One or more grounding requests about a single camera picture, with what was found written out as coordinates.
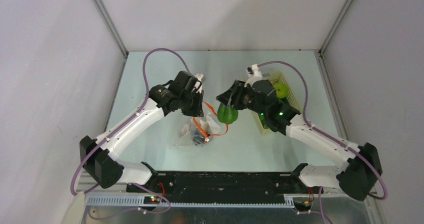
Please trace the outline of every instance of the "basket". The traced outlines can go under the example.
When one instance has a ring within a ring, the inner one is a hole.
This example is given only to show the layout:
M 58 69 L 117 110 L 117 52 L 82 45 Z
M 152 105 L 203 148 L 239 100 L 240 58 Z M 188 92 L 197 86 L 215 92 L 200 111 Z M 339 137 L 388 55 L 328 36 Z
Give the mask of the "basket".
M 271 72 L 268 74 L 268 77 L 266 77 L 267 74 L 264 74 L 264 80 L 269 80 L 272 85 L 274 85 L 275 83 L 281 82 L 287 85 L 288 88 L 288 93 L 287 93 L 287 99 L 288 99 L 288 103 L 296 108 L 297 110 L 299 110 L 300 112 L 302 112 L 302 107 L 299 104 L 298 100 L 296 99 L 295 94 L 293 93 L 292 89 L 290 88 L 290 85 L 288 84 L 287 80 L 284 77 L 284 74 L 280 71 L 278 72 Z M 272 130 L 270 130 L 268 127 L 264 128 L 262 126 L 262 123 L 259 119 L 259 116 L 256 112 L 252 111 L 253 117 L 255 119 L 256 124 L 258 125 L 257 127 L 259 128 L 259 132 L 261 133 L 261 135 L 267 135 L 269 133 L 272 132 Z

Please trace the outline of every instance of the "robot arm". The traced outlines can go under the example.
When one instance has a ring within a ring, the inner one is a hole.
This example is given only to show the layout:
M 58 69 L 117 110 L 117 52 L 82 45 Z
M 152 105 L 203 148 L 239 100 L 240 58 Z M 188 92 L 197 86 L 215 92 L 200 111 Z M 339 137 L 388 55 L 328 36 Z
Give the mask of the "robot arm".
M 300 164 L 292 173 L 309 187 L 323 186 L 340 188 L 350 197 L 364 200 L 377 181 L 372 171 L 347 148 L 343 148 L 328 138 L 312 130 L 300 112 L 278 99 L 271 82 L 262 80 L 256 65 L 247 69 L 246 82 L 236 80 L 230 89 L 217 96 L 221 103 L 236 110 L 250 109 L 263 115 L 265 123 L 274 132 L 280 132 L 300 140 L 319 151 L 335 166 L 312 166 Z M 364 146 L 333 136 L 364 156 L 382 173 L 377 149 L 367 143 Z
M 137 136 L 170 112 L 181 109 L 186 116 L 203 116 L 202 78 L 200 74 L 193 76 L 180 71 L 175 80 L 151 88 L 142 109 L 137 106 L 120 123 L 95 139 L 84 137 L 79 143 L 81 160 L 103 142 L 83 166 L 84 169 L 102 188 L 119 182 L 145 184 L 154 170 L 147 163 L 131 163 L 120 160 L 119 156 Z

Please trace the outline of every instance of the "orange cable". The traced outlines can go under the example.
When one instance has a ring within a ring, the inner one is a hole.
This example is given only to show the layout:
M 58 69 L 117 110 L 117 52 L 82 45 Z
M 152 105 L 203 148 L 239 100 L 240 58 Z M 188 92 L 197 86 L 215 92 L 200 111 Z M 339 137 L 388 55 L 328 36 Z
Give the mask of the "orange cable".
M 207 102 L 205 102 L 205 101 L 203 101 L 203 103 L 207 106 L 207 107 L 209 107 L 209 109 L 212 111 L 212 113 L 215 115 L 215 116 L 218 116 L 218 114 L 216 113 L 216 111 L 215 111 L 215 109 L 209 104 L 209 103 L 207 103 Z M 203 136 L 205 137 L 205 138 L 207 138 L 207 137 L 210 137 L 210 136 L 223 136 L 223 135 L 225 135 L 227 132 L 228 132 L 228 124 L 226 124 L 226 126 L 225 126 L 225 133 L 224 134 L 212 134 L 212 135 L 209 135 L 208 136 L 208 134 L 206 133 L 206 131 L 205 130 L 203 130 L 202 129 L 202 127 L 198 124 L 198 122 L 196 121 L 196 119 L 193 117 L 193 122 L 194 122 L 194 124 L 196 125 L 196 127 L 200 130 L 200 132 L 203 134 Z
M 162 196 L 164 196 L 165 195 L 165 187 L 163 186 L 162 182 L 159 182 L 157 185 L 162 187 Z

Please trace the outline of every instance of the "table surface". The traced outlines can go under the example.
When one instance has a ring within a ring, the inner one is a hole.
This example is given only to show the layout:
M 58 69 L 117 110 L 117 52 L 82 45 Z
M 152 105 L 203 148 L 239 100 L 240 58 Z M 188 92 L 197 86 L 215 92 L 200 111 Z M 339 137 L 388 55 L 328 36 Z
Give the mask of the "table surface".
M 252 64 L 281 60 L 294 65 L 306 79 L 309 91 L 307 117 L 321 129 L 336 134 L 330 104 L 314 51 L 181 51 L 190 71 L 206 76 L 204 99 L 215 108 L 215 97 L 227 90 L 235 79 L 247 78 L 245 69 Z M 116 125 L 142 102 L 146 87 L 142 65 L 147 52 L 130 52 L 125 64 L 108 128 Z M 184 67 L 168 52 L 150 55 L 147 79 L 151 88 L 174 79 Z M 305 101 L 305 90 L 299 76 L 280 64 L 261 67 L 263 73 L 282 71 L 299 103 Z M 332 161 L 306 144 L 280 133 L 260 135 L 249 110 L 239 111 L 238 120 L 229 126 L 227 135 L 207 145 L 181 148 L 188 139 L 179 131 L 185 118 L 181 111 L 170 113 L 137 137 L 121 155 L 131 162 L 145 161 L 156 170 L 179 171 L 293 171 L 300 163 L 333 165 Z

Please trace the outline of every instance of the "clear plastic bag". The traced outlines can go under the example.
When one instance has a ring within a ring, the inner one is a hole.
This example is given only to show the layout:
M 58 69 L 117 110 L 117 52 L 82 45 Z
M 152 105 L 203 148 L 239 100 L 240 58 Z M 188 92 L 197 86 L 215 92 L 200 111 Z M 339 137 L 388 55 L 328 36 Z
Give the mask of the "clear plastic bag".
M 215 138 L 228 132 L 228 125 L 218 121 L 215 109 L 203 102 L 203 117 L 183 116 L 178 128 L 178 140 L 172 146 L 190 150 L 192 147 L 204 146 Z

